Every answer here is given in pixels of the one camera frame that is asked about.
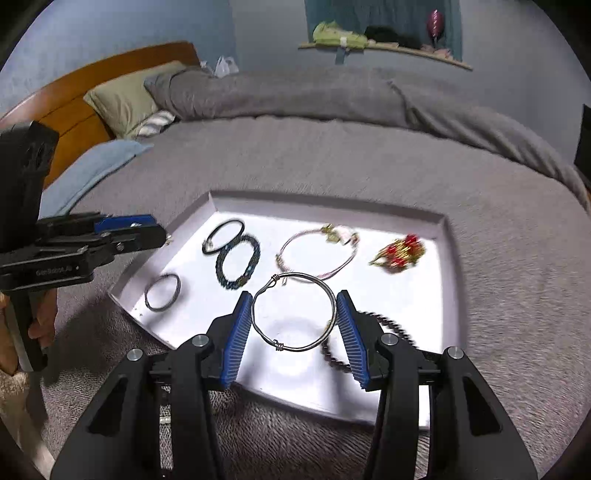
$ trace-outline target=pink balloon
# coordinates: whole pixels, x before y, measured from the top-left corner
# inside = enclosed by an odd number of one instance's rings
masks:
[[[433,10],[429,15],[429,19],[427,20],[427,32],[429,36],[434,39],[438,40],[441,35],[443,35],[443,30],[445,29],[445,18],[443,13],[439,10]]]

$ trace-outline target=black bracelet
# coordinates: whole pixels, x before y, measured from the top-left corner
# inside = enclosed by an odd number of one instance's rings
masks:
[[[209,248],[213,248],[213,236],[216,233],[218,233],[222,227],[226,226],[229,223],[240,223],[240,231],[238,232],[238,234],[234,238],[232,238],[232,240],[230,240],[227,244],[222,245],[221,247],[216,248],[215,250],[209,250]],[[237,238],[240,238],[243,233],[244,233],[244,222],[242,220],[240,220],[239,218],[233,218],[231,220],[226,220],[225,222],[220,223],[217,227],[215,227],[213,229],[212,233],[210,233],[209,236],[203,242],[203,245],[201,246],[201,251],[203,252],[203,255],[216,254],[216,253],[222,251],[222,249],[227,247],[229,244],[231,244]]]
[[[148,302],[148,293],[150,292],[150,290],[152,289],[152,287],[154,285],[156,285],[160,280],[163,280],[165,278],[175,278],[177,280],[177,288],[174,291],[174,295],[173,298],[170,299],[170,301],[162,306],[162,307],[152,307],[152,305],[150,305],[150,303]],[[150,282],[148,284],[148,286],[146,286],[146,288],[144,289],[144,301],[146,306],[148,307],[149,310],[151,310],[152,312],[164,312],[165,310],[168,310],[175,301],[177,301],[178,295],[181,293],[181,279],[180,277],[176,274],[176,273],[165,273],[164,275],[160,275],[159,277],[157,277],[156,279],[152,280],[152,282]]]
[[[252,249],[254,250],[252,253],[252,257],[248,262],[248,266],[244,273],[238,277],[236,280],[228,280],[226,276],[223,274],[223,263],[228,253],[232,248],[237,246],[242,242],[248,242],[252,245]],[[248,282],[251,277],[252,273],[255,271],[256,264],[258,263],[261,257],[261,246],[256,238],[251,235],[241,235],[239,237],[234,238],[230,243],[226,244],[222,247],[222,251],[217,256],[216,260],[216,277],[217,281],[220,282],[220,285],[224,287],[226,290],[238,290],[240,287],[243,287],[246,282]]]

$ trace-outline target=plastic bag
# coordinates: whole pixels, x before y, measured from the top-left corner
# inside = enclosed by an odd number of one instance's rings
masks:
[[[217,78],[224,78],[231,73],[238,73],[238,65],[232,57],[219,57],[216,65],[215,75]]]
[[[207,64],[207,60],[202,60],[200,62],[201,64],[201,69],[205,70],[206,72],[208,72],[209,74],[211,74],[212,77],[215,77],[215,72],[212,70],[212,68]]]

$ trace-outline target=gray blanket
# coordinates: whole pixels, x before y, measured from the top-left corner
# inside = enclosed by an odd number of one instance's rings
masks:
[[[566,185],[589,210],[577,173],[519,122],[462,99],[452,87],[387,69],[247,72],[218,79],[191,67],[144,82],[160,108],[184,121],[298,116],[399,127],[496,153]]]
[[[151,142],[75,211],[152,212],[167,224],[208,190],[260,189],[446,214],[465,275],[468,353],[539,473],[560,456],[591,406],[591,222],[571,186],[456,141],[355,122],[214,119],[175,125]],[[41,379],[43,435],[54,453],[126,351],[162,349],[107,296],[130,261],[118,258],[92,284],[60,290]],[[367,428],[288,411],[238,388],[214,395],[213,409],[228,478],[361,477]],[[426,451],[423,438],[422,471]]]

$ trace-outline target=beaded bracelet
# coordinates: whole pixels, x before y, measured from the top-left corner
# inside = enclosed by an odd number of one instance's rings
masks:
[[[252,245],[252,249],[253,249],[252,257],[248,262],[248,266],[246,267],[246,270],[244,271],[244,273],[242,275],[240,275],[240,277],[238,277],[236,280],[228,280],[226,278],[226,276],[223,274],[224,260],[228,256],[228,253],[230,253],[230,250],[232,250],[232,248],[234,248],[238,244],[241,244],[242,242],[247,242]],[[261,257],[261,246],[256,238],[254,238],[252,235],[240,235],[240,236],[235,237],[228,244],[226,244],[224,247],[222,247],[222,249],[220,250],[220,254],[217,256],[217,259],[216,259],[217,281],[220,282],[220,285],[222,287],[224,287],[226,290],[237,290],[237,289],[243,287],[246,284],[246,282],[248,282],[251,279],[252,273],[255,271],[255,267],[256,267],[260,257]]]

